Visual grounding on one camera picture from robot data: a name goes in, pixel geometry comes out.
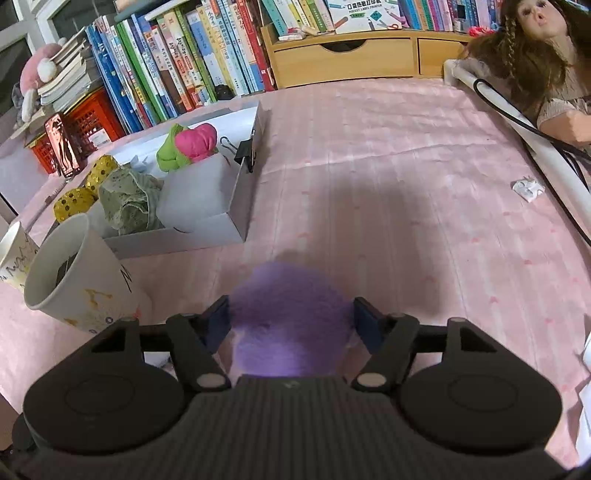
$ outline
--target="green fabric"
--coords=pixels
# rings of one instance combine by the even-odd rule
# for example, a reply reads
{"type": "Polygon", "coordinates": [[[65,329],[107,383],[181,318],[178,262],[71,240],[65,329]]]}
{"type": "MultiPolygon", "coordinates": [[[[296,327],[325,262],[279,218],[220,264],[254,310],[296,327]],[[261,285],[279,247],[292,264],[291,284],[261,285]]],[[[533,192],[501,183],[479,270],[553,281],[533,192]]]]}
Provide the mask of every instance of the green fabric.
{"type": "Polygon", "coordinates": [[[174,124],[170,129],[170,133],[166,137],[166,140],[164,140],[164,144],[156,152],[156,161],[160,170],[178,170],[180,167],[186,167],[191,164],[189,158],[179,152],[177,146],[174,144],[174,137],[185,130],[188,130],[188,128],[182,127],[179,124],[174,124]]]}
{"type": "Polygon", "coordinates": [[[105,219],[120,235],[162,228],[156,217],[162,182],[152,175],[120,167],[99,186],[105,219]]]}

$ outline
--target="drawer handle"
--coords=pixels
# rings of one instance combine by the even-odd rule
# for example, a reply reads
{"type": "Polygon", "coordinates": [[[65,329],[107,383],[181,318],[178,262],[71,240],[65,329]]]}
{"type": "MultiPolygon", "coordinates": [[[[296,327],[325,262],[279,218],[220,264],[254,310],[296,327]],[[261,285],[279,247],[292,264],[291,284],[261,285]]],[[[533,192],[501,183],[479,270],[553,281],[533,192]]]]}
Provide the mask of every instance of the drawer handle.
{"type": "Polygon", "coordinates": [[[335,53],[342,53],[346,51],[357,50],[361,45],[365,43],[365,40],[349,40],[349,41],[335,41],[331,43],[323,43],[320,46],[326,50],[333,51],[335,53]]]}

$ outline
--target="pink bed sheet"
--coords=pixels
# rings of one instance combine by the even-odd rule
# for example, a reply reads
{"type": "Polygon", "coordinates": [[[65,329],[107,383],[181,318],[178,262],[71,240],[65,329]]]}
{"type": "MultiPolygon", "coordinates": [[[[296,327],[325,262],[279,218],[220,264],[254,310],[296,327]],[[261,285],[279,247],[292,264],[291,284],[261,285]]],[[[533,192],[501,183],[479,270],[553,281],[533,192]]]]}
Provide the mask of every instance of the pink bed sheet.
{"type": "MultiPolygon", "coordinates": [[[[273,258],[320,269],[383,312],[433,324],[464,316],[560,390],[564,414],[548,451],[574,465],[589,256],[549,194],[529,205],[511,190],[532,175],[511,130],[438,80],[356,80],[258,98],[268,121],[246,242],[125,261],[156,318],[204,310],[273,258]]],[[[41,241],[52,222],[48,209],[33,237],[41,241]]],[[[8,286],[0,295],[0,391],[20,410],[30,384],[89,337],[28,311],[8,286]]]]}

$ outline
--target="purple pom pom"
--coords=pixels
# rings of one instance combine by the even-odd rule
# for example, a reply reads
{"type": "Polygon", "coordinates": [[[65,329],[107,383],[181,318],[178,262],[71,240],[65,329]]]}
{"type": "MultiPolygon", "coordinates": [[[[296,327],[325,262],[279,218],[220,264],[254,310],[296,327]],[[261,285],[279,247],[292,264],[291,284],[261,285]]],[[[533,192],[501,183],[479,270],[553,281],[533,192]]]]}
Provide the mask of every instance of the purple pom pom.
{"type": "Polygon", "coordinates": [[[319,273],[272,262],[230,295],[239,339],[233,367],[263,377],[334,374],[353,330],[353,304],[319,273]]]}

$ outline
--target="white box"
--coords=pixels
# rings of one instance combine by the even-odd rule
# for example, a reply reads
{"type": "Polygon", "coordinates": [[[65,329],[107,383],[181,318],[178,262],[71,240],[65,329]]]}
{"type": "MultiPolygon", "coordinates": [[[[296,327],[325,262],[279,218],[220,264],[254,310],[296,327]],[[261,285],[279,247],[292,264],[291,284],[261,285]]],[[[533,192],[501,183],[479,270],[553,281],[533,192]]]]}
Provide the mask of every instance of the white box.
{"type": "MultiPolygon", "coordinates": [[[[212,124],[217,130],[217,147],[227,158],[233,159],[234,153],[220,143],[220,138],[228,137],[238,147],[240,142],[252,138],[253,156],[262,138],[264,110],[258,101],[247,102],[240,110],[232,112],[221,109],[209,114],[193,117],[179,122],[185,127],[194,128],[202,123],[212,124]]],[[[164,143],[168,132],[155,132],[138,140],[115,147],[113,155],[120,165],[129,163],[136,155],[139,160],[146,159],[151,166],[147,173],[159,178],[166,176],[157,168],[156,152],[164,143]]],[[[254,190],[256,186],[257,168],[249,173],[246,162],[243,162],[228,210],[225,213],[203,218],[199,221],[196,232],[182,233],[171,228],[162,228],[148,232],[132,233],[106,238],[105,242],[118,258],[144,257],[147,255],[167,254],[198,248],[215,247],[241,243],[246,240],[254,190]]]]}

